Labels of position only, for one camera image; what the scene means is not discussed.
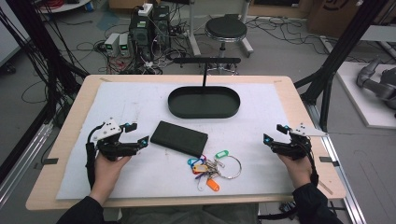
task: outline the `stool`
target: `stool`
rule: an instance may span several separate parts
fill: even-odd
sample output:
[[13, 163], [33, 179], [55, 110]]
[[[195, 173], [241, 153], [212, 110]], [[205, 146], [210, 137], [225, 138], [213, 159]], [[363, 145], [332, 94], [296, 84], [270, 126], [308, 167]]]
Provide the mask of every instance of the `stool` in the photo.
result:
[[[226, 42], [239, 42], [245, 38], [247, 35], [248, 28], [244, 23], [236, 17], [226, 15], [224, 17], [218, 17], [209, 20], [205, 26], [205, 33], [207, 36], [214, 40], [218, 40], [221, 42], [221, 47], [219, 49], [219, 58], [224, 58], [225, 51], [225, 43]], [[235, 70], [231, 70], [231, 66], [229, 64], [216, 64], [214, 68], [209, 68], [207, 71], [217, 70], [219, 75], [222, 74], [223, 71], [232, 73], [233, 75], [238, 75]]]

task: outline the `black sleeve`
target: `black sleeve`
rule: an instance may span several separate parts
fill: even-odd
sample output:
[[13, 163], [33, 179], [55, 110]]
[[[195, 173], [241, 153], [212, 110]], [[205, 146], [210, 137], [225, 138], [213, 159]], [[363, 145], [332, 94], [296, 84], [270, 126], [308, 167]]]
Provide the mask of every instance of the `black sleeve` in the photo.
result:
[[57, 224], [103, 224], [103, 207], [95, 199], [85, 197], [67, 210]]
[[302, 224], [342, 223], [327, 206], [326, 196], [313, 184], [306, 184], [293, 192], [297, 214]]

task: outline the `fabric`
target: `fabric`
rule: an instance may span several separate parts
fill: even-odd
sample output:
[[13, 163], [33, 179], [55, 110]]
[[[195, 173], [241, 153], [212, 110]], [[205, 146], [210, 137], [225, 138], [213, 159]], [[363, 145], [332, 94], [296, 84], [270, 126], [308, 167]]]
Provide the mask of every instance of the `fabric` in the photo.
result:
[[[328, 199], [313, 184], [293, 192], [298, 217], [302, 224], [342, 223], [327, 207]], [[122, 224], [237, 224], [257, 223], [257, 203], [139, 207], [121, 209]], [[105, 224], [103, 208], [85, 197], [67, 210], [57, 224]]]

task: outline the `gray floor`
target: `gray floor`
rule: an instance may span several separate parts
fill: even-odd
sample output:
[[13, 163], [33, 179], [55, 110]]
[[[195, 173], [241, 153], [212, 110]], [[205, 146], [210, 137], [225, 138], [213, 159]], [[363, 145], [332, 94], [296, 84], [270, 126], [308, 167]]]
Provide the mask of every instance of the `gray floor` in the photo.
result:
[[[115, 14], [108, 12], [105, 7], [87, 13], [83, 9], [59, 13], [56, 18], [65, 22], [92, 21], [81, 25], [60, 24], [60, 30], [70, 49], [89, 48], [89, 44], [78, 45], [83, 42], [94, 43], [105, 39], [112, 32], [127, 31], [126, 25], [119, 25], [109, 30], [114, 24], [128, 24], [128, 14]], [[204, 23], [208, 18], [197, 20]], [[305, 31], [305, 22], [298, 21], [302, 26], [289, 25], [290, 32], [300, 32], [302, 36], [310, 35]], [[326, 54], [319, 54], [313, 45], [295, 45], [284, 40], [278, 40], [273, 35], [282, 37], [279, 28], [268, 31], [271, 27], [262, 26], [265, 32], [259, 28], [248, 29], [247, 39], [255, 52], [247, 58], [246, 53], [239, 45], [227, 45], [227, 57], [240, 57], [242, 62], [238, 65], [241, 76], [288, 76], [293, 81], [300, 80], [319, 69], [326, 60]], [[283, 30], [288, 39], [296, 38], [296, 35], [288, 34], [286, 26]], [[315, 39], [307, 39], [315, 44], [317, 51], [323, 53], [323, 46]], [[212, 41], [204, 35], [198, 35], [197, 41], [203, 56], [215, 56], [218, 53], [219, 43]], [[373, 47], [373, 43], [361, 42], [348, 58], [350, 61], [370, 61], [376, 55], [380, 55], [384, 62], [395, 63], [389, 59], [382, 50]], [[73, 53], [81, 64], [91, 74], [103, 74], [100, 68], [105, 67], [103, 57], [96, 52], [74, 50]], [[26, 56], [20, 52], [15, 55], [11, 62], [17, 67], [17, 73], [7, 74], [1, 70], [0, 74], [0, 102], [1, 119], [0, 125], [6, 127], [0, 131], [0, 162], [3, 162], [7, 154], [15, 147], [27, 127], [34, 120], [43, 103], [25, 103], [21, 96], [30, 85], [39, 81], [35, 75], [33, 66]], [[196, 65], [185, 65], [180, 68], [176, 64], [163, 69], [164, 74], [199, 74], [200, 68]], [[44, 100], [44, 85], [39, 83], [28, 89], [23, 99], [29, 102]], [[40, 161], [44, 150], [50, 145], [58, 130], [54, 130], [48, 143], [43, 146], [41, 152], [24, 175], [12, 195], [8, 198], [5, 206], [0, 210], [0, 222], [13, 223], [55, 223], [64, 211], [31, 212], [26, 210], [24, 204], [39, 175], [39, 170], [34, 166]], [[396, 152], [396, 131], [385, 129], [366, 128], [358, 112], [347, 97], [346, 92], [337, 78], [333, 81], [332, 99], [329, 114], [329, 133], [340, 161], [345, 169], [350, 185], [355, 192], [358, 203], [366, 218], [367, 223], [396, 223], [396, 175], [392, 174]], [[335, 206], [342, 206], [340, 202], [334, 202]], [[262, 214], [276, 213], [278, 203], [261, 204]], [[339, 217], [348, 223], [347, 216], [343, 211], [337, 211]], [[281, 220], [274, 223], [296, 223], [296, 221]]]

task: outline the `green key tag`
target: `green key tag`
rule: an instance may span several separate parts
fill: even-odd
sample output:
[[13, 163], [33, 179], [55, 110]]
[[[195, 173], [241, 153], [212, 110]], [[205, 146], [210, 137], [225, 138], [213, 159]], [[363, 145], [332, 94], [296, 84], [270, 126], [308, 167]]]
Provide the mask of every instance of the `green key tag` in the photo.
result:
[[228, 151], [227, 150], [218, 152], [218, 154], [216, 154], [216, 158], [217, 159], [220, 159], [220, 158], [223, 158], [223, 157], [226, 157], [226, 156], [228, 156]]

